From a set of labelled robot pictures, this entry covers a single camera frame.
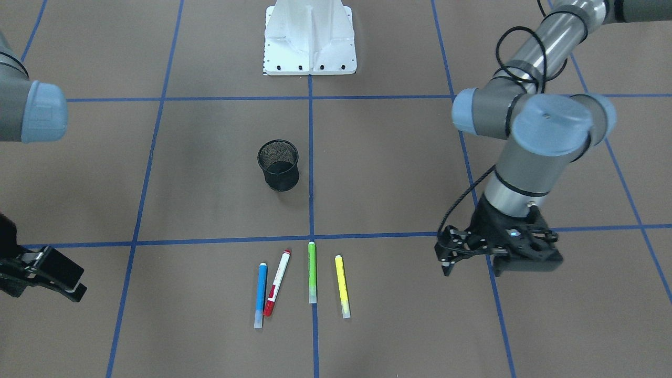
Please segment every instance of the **white bracket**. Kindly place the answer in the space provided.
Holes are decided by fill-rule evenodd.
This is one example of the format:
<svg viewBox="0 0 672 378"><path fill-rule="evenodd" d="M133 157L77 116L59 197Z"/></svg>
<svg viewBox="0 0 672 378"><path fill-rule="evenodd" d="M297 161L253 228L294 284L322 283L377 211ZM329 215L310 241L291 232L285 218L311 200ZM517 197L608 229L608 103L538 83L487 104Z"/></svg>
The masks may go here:
<svg viewBox="0 0 672 378"><path fill-rule="evenodd" d="M341 0L278 0L266 9L263 72L348 75L357 71L352 9Z"/></svg>

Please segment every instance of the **pencil cup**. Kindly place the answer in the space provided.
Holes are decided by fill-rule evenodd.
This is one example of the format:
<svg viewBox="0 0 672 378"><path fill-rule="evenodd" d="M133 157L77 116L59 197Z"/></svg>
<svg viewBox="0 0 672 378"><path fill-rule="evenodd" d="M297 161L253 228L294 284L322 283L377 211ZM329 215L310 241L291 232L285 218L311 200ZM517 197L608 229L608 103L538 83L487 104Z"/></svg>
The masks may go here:
<svg viewBox="0 0 672 378"><path fill-rule="evenodd" d="M282 139L264 144L257 154L266 184L278 192L293 188L298 182L298 152Z"/></svg>

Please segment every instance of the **light blue joint cap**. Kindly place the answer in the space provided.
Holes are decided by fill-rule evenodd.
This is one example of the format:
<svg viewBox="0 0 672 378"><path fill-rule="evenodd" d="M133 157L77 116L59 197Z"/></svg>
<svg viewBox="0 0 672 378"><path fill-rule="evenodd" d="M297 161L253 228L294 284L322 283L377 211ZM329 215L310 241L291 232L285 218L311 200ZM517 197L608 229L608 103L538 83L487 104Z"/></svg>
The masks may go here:
<svg viewBox="0 0 672 378"><path fill-rule="evenodd" d="M53 84L33 81L26 100L21 141L53 142L63 138L68 127L65 95Z"/></svg>
<svg viewBox="0 0 672 378"><path fill-rule="evenodd" d="M612 133L612 130L614 129L616 125L616 121L618 120L618 117L616 116L616 108L612 104L611 101L609 101L608 98L604 97L601 94L597 93L586 93L586 96L589 96L593 98L597 103L604 109L605 114L607 114L607 133L604 135L604 139L609 136L609 134Z"/></svg>
<svg viewBox="0 0 672 378"><path fill-rule="evenodd" d="M455 97L453 101L453 123L459 131L476 134L474 127L473 103L476 88L464 89Z"/></svg>
<svg viewBox="0 0 672 378"><path fill-rule="evenodd" d="M515 117L511 134L518 144L541 156L563 156L581 147L593 125L585 106L560 95L532 96Z"/></svg>

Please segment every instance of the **marker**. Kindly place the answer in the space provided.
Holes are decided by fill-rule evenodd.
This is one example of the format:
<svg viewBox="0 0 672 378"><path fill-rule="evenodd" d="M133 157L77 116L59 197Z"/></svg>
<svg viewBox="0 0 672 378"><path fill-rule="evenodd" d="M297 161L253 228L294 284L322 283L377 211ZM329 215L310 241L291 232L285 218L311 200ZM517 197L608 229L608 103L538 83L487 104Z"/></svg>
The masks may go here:
<svg viewBox="0 0 672 378"><path fill-rule="evenodd" d="M347 300L347 286L345 286L345 269L343 267L343 256L336 255L336 278L338 279L338 291L341 295L341 310L343 319L350 317L350 302Z"/></svg>
<svg viewBox="0 0 672 378"><path fill-rule="evenodd" d="M257 307L254 311L254 328L261 328L263 323L263 299L266 298L266 272L268 268L265 262L259 264L259 281L257 282Z"/></svg>
<svg viewBox="0 0 672 378"><path fill-rule="evenodd" d="M276 305L276 298L278 298L282 277L285 275L285 269L287 269L287 263L290 260L291 254L292 250L289 248L282 252L280 265L278 266L278 272L276 273L276 277L273 279L273 286L271 286L271 293L268 295L268 300L266 301L266 308L263 309L264 316L271 316L273 313L273 306Z"/></svg>
<svg viewBox="0 0 672 378"><path fill-rule="evenodd" d="M314 241L308 243L308 303L317 303L317 261Z"/></svg>

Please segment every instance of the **white and red marker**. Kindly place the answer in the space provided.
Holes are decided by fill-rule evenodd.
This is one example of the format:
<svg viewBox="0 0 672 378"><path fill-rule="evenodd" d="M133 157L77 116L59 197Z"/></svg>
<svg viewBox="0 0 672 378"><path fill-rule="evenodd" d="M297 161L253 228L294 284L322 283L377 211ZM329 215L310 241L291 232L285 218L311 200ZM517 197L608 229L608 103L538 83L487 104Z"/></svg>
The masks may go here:
<svg viewBox="0 0 672 378"><path fill-rule="evenodd" d="M287 269L287 263L290 261L291 255L292 250L290 248L287 248L284 250L284 252L282 252L280 265L278 266L278 272L276 273L276 277L273 279L273 286L271 287L271 293L269 293L268 299L266 300L266 307L263 309L264 316L271 316L273 313L273 306L276 305L276 298L278 298L282 277L285 275L285 269Z"/></svg>

